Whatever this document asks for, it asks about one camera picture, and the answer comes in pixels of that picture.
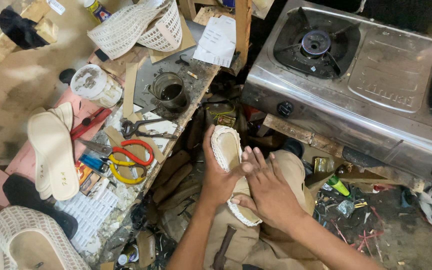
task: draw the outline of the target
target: scissors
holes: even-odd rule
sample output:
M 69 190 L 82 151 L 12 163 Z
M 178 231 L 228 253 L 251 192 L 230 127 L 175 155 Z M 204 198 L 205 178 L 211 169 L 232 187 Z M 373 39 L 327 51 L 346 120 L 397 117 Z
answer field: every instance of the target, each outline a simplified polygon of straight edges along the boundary
M 137 183 L 141 182 L 146 177 L 146 174 L 147 174 L 146 166 L 151 164 L 154 160 L 153 148 L 151 148 L 151 146 L 149 146 L 149 144 L 147 144 L 146 142 L 144 142 L 142 140 L 122 141 L 121 146 L 124 147 L 124 146 L 134 145 L 134 144 L 143 146 L 149 152 L 149 159 L 147 161 L 142 161 L 137 156 L 133 155 L 130 151 L 123 149 L 121 147 L 117 147 L 117 146 L 111 147 L 109 145 L 99 144 L 99 143 L 95 143 L 95 142 L 91 142 L 91 141 L 87 141 L 87 140 L 83 140 L 83 139 L 77 139 L 77 140 L 80 141 L 82 144 L 84 144 L 87 148 L 94 150 L 96 152 L 99 152 L 99 153 L 103 154 L 107 159 L 109 159 L 112 162 L 109 165 L 109 168 L 111 169 L 111 172 L 113 173 L 114 177 L 116 177 L 117 180 L 119 180 L 125 184 L 133 185 L 133 184 L 137 184 Z M 126 155 L 127 157 L 129 157 L 132 161 L 117 160 L 114 157 L 113 153 L 122 153 L 122 154 Z M 144 172 L 137 179 L 127 179 L 118 173 L 114 164 L 116 164 L 118 166 L 139 167 L 139 168 L 143 169 Z

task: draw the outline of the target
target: person's left hand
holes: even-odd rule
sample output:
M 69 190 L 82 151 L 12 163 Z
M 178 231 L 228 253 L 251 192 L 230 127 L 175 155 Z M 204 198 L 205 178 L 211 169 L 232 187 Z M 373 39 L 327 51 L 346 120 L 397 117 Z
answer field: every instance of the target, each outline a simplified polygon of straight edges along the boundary
M 204 134 L 202 149 L 206 159 L 206 171 L 202 181 L 202 190 L 200 203 L 205 207 L 215 210 L 221 204 L 224 204 L 233 193 L 236 182 L 244 175 L 253 171 L 253 165 L 249 162 L 243 162 L 234 168 L 231 172 L 225 172 L 218 161 L 211 147 L 211 136 L 215 126 L 211 125 Z

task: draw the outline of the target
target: person's right hand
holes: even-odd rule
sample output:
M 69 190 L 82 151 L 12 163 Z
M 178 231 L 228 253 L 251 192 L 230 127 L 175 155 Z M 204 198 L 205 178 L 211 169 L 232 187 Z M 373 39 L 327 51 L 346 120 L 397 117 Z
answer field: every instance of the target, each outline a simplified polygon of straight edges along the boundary
M 231 202 L 251 209 L 263 222 L 288 234 L 290 228 L 307 214 L 284 179 L 274 154 L 270 153 L 269 157 L 272 170 L 259 148 L 245 148 L 242 160 L 254 167 L 253 173 L 246 175 L 252 199 L 239 194 Z

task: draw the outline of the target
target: trousers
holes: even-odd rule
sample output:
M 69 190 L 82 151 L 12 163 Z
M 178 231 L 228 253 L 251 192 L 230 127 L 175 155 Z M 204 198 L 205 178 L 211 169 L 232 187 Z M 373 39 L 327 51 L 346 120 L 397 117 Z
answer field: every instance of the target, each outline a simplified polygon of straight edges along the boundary
M 301 160 L 285 150 L 273 152 L 281 172 L 298 203 L 309 215 L 315 209 L 315 200 L 304 186 L 304 167 Z M 204 253 L 204 269 L 212 269 L 216 252 L 220 249 L 228 225 L 236 229 L 226 251 L 225 270 L 241 270 L 250 264 L 264 270 L 322 270 L 326 267 L 308 249 L 284 232 L 264 222 L 248 227 L 239 221 L 227 204 L 216 210 Z

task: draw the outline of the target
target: dark liquid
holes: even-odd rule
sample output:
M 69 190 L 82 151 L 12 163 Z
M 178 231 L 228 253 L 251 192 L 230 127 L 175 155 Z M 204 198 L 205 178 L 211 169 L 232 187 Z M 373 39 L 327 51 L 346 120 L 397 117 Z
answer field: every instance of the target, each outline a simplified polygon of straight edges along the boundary
M 179 84 L 170 84 L 166 86 L 163 91 L 161 91 L 161 100 L 162 101 L 170 101 L 173 98 L 177 97 L 183 87 Z

